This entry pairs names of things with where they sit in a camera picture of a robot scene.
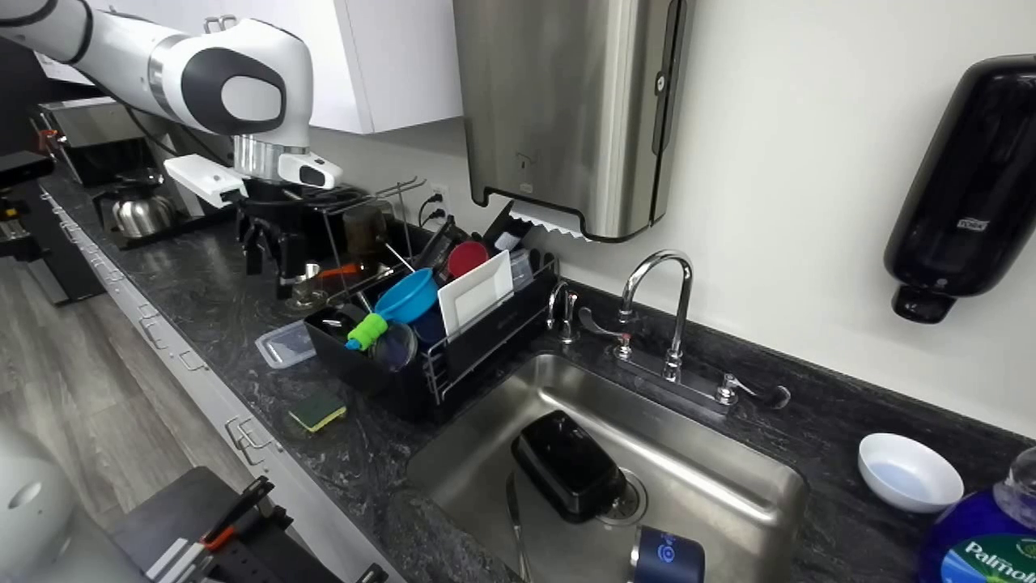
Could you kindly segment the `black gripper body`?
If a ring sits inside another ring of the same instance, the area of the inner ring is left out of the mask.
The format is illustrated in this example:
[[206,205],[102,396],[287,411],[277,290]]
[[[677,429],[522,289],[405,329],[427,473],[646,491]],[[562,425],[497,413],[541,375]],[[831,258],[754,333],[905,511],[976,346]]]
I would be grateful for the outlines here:
[[338,216],[354,205],[370,205],[370,194],[356,188],[317,190],[253,182],[248,194],[234,205],[247,272],[260,275],[272,264],[277,278],[299,278],[306,263],[342,258],[347,235]]

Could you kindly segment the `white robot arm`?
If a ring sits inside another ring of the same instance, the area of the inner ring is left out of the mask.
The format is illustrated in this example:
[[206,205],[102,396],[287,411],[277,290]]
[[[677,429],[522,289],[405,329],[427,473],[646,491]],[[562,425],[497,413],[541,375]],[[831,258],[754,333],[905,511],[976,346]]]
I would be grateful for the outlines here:
[[228,137],[228,165],[171,154],[165,170],[204,205],[236,209],[253,267],[261,253],[280,278],[313,263],[287,188],[336,190],[342,174],[306,139],[313,66],[301,35],[264,19],[190,35],[87,0],[0,0],[0,35],[77,67],[127,106]]

